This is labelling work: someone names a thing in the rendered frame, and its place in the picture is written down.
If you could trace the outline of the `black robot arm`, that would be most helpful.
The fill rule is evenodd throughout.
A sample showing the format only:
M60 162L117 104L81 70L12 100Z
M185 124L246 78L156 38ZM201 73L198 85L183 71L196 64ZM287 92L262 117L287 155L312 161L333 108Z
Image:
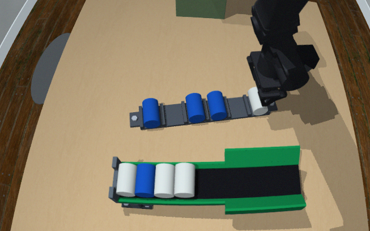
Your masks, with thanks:
M313 45L297 45L293 37L300 26L299 13L308 1L257 0L252 6L254 33L263 45L263 54L272 60L274 80L279 80L285 91L303 87L309 80L307 72L320 60Z

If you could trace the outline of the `grey ribbed rack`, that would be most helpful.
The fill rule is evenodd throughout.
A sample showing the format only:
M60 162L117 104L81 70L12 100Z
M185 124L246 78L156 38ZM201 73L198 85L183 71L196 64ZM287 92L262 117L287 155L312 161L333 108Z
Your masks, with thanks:
M254 115L248 96L247 96L247 100L248 100L248 104L249 104L250 112L251 112L250 117L270 115L270 114L267 114L267 112L263 115ZM246 113L246 108L245 108L243 97L228 98L227 102L228 102L229 112L231 115L230 119L239 119L239 118L248 117ZM199 123L216 122L215 120L211 119L208 101L206 101L206 104L207 104L207 110L209 113L209 121L206 121L205 119L204 121L199 122ZM187 121L188 121L187 124L184 124L181 104L163 105L163 108L164 108L165 126L162 126L162 123L161 123L161 112L160 112L160 106L159 106L160 126L156 128L152 128L152 129L197 124L197 123L189 122L186 103L185 103L185 109L186 109L186 116L187 116ZM225 120L230 120L230 119L227 119L227 117L225 117L224 119L218 120L218 121L225 121Z

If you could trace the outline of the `blue plastic bar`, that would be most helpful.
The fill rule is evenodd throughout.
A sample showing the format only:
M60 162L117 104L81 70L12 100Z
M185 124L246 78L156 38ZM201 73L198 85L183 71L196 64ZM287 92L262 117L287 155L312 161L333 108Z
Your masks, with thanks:
M221 91L212 91L207 94L207 101L212 120L222 120L227 116L224 104L223 94Z
M138 164L135 181L135 195L143 198L154 197L156 166L152 164Z
M152 129L160 126L158 100L154 98L145 99L142 101L142 108L144 127Z
M185 97L189 122L199 123L205 120L202 97L199 93L191 93Z

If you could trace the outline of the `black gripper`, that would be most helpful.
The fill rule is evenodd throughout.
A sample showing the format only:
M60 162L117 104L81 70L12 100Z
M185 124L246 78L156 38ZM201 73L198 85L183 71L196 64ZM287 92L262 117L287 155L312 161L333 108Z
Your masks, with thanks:
M287 97L287 92L283 90L279 80L274 80L276 72L272 60L266 58L261 51L250 52L246 59L258 89L261 105L264 107ZM269 101L265 102L266 99Z

